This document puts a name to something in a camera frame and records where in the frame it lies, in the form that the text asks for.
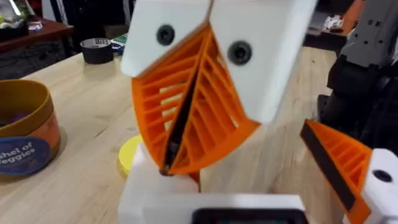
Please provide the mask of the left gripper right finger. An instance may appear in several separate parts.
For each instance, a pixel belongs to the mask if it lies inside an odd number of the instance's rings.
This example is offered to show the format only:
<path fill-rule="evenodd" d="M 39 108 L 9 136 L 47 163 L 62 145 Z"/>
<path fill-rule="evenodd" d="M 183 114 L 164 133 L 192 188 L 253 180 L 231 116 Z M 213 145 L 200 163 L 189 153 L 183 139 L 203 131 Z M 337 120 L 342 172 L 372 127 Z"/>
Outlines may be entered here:
<path fill-rule="evenodd" d="M 397 223 L 397 155 L 307 119 L 300 137 L 338 197 L 343 223 Z"/>

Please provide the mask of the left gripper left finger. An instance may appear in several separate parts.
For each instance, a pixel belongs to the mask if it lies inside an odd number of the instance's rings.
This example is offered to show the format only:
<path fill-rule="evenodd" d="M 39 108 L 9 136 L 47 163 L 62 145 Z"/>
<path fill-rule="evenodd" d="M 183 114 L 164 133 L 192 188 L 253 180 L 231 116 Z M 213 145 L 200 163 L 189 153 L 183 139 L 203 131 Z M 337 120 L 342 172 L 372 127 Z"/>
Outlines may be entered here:
<path fill-rule="evenodd" d="M 118 205 L 119 223 L 191 223 L 192 213 L 182 196 L 199 193 L 199 184 L 187 174 L 162 175 L 140 143 Z"/>

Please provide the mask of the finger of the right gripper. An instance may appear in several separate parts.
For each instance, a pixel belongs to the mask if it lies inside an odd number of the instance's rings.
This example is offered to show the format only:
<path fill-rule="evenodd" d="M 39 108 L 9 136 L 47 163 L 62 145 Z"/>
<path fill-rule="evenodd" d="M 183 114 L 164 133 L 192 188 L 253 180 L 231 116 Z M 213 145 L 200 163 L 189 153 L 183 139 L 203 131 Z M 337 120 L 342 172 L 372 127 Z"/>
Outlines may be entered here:
<path fill-rule="evenodd" d="M 171 174 L 227 156 L 276 116 L 316 0 L 214 1 Z"/>
<path fill-rule="evenodd" d="M 136 1 L 121 70 L 131 78 L 139 130 L 161 170 L 170 170 L 208 37 L 212 1 Z"/>

